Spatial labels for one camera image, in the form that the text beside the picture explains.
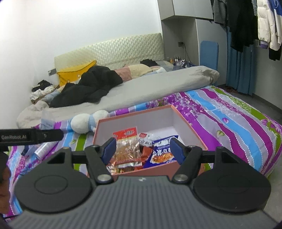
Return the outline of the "person's left hand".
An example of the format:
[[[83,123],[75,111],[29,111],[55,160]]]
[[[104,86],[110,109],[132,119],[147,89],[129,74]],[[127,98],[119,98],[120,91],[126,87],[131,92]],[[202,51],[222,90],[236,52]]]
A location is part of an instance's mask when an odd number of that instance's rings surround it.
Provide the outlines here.
[[[7,166],[8,155],[1,152],[1,214],[7,214],[10,209],[10,177],[11,171]]]

